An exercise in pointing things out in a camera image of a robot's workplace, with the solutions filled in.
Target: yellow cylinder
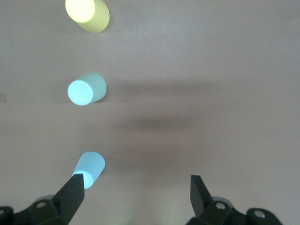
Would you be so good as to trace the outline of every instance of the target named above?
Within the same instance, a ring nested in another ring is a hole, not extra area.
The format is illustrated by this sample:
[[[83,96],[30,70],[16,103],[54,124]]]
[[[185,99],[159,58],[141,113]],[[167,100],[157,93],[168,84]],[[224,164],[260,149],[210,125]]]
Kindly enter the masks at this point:
[[[102,0],[66,0],[68,15],[91,33],[102,32],[109,23],[109,11]]]

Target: cyan cylinder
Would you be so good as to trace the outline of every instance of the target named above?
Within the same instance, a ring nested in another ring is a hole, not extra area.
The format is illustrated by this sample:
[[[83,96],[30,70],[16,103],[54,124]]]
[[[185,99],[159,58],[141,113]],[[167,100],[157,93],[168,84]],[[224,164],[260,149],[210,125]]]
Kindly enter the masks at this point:
[[[104,167],[104,158],[97,152],[88,151],[80,157],[73,175],[83,174],[84,189],[88,189],[95,183]]]
[[[68,15],[91,33],[102,32],[109,23],[109,10],[102,0],[66,0]]]
[[[99,74],[89,72],[70,83],[67,94],[74,104],[88,105],[105,96],[106,83]]]

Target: screw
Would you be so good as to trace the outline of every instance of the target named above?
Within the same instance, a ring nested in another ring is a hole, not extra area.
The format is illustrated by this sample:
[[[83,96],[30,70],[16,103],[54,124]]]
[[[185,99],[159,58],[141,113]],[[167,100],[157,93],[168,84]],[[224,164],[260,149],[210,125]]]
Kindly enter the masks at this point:
[[[224,210],[226,207],[225,207],[225,205],[223,204],[223,203],[221,203],[221,202],[218,202],[217,204],[216,204],[216,207],[219,209],[219,210]]]
[[[42,208],[46,205],[45,202],[40,202],[39,204],[37,204],[37,208]]]
[[[259,217],[259,218],[266,218],[266,214],[264,214],[262,211],[260,210],[255,210],[254,214]]]

